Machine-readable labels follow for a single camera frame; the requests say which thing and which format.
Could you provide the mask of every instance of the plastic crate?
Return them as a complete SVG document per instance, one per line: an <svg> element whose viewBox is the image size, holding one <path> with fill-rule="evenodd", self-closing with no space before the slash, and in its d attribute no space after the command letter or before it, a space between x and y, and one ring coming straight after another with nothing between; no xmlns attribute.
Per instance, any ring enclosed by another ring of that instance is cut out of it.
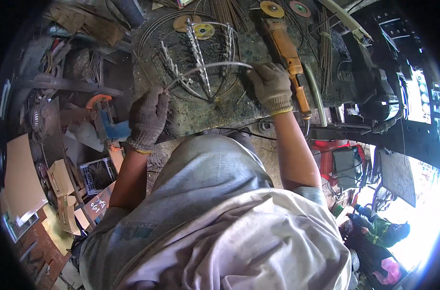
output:
<svg viewBox="0 0 440 290"><path fill-rule="evenodd" d="M98 162L102 162L102 164L106 166L107 173L110 177L111 183L114 182L116 179L116 175L117 175L116 170L115 170L110 158L103 158L103 159L95 160L95 161L80 165L81 175L83 177L88 195L98 194L99 192L101 192L101 190L103 190L103 188L102 189L96 188L96 186L95 186L96 182L93 179L93 174L91 174L91 171L90 171L90 165L98 163Z"/></svg>

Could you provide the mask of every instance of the grinding disc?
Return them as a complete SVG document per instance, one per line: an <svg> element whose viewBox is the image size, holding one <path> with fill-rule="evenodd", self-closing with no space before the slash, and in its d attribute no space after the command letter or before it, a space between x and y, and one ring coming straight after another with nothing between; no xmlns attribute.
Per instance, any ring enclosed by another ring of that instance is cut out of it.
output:
<svg viewBox="0 0 440 290"><path fill-rule="evenodd" d="M302 17L310 17L311 15L310 9L298 1L289 2L289 6L291 6L291 9L294 10L294 12Z"/></svg>
<svg viewBox="0 0 440 290"><path fill-rule="evenodd" d="M173 29L182 33L188 32L186 29L186 21L188 18L191 23L202 22L202 19L198 15L181 15L173 21Z"/></svg>
<svg viewBox="0 0 440 290"><path fill-rule="evenodd" d="M207 40L215 34L215 28L213 28L212 24L208 23L194 24L193 29L199 40Z"/></svg>
<svg viewBox="0 0 440 290"><path fill-rule="evenodd" d="M275 2L262 1L262 3L260 3L260 8L265 14L271 17L281 18L284 16L283 8Z"/></svg>

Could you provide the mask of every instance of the white t-shirt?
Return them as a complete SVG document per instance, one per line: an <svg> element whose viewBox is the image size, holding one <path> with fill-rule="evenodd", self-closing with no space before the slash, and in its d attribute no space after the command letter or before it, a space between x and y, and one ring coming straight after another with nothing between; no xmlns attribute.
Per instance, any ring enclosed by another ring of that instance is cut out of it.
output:
<svg viewBox="0 0 440 290"><path fill-rule="evenodd" d="M91 289L346 289L350 252L326 206L272 188L234 140L182 143L133 212L109 208L82 247Z"/></svg>

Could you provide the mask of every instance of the gray work glove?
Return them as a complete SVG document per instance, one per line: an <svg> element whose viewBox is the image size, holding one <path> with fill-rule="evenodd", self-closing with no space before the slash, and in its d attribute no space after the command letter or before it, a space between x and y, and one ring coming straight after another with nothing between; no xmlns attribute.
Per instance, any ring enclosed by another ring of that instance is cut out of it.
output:
<svg viewBox="0 0 440 290"><path fill-rule="evenodd" d="M270 116L292 111L289 99L292 96L289 73L273 63L253 65L247 76L254 85L258 101L265 107Z"/></svg>
<svg viewBox="0 0 440 290"><path fill-rule="evenodd" d="M130 109L131 135L127 143L141 154L150 154L165 127L169 97L163 88L152 87Z"/></svg>

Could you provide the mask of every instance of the pink bag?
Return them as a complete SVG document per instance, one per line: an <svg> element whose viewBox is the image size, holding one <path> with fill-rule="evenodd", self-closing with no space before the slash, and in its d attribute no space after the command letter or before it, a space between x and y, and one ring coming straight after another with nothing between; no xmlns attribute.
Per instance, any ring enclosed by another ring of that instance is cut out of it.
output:
<svg viewBox="0 0 440 290"><path fill-rule="evenodd" d="M400 279L400 265L394 260L393 257L389 257L381 261L381 268L387 271L387 277L384 277L378 271L373 272L378 281L383 285L396 284Z"/></svg>

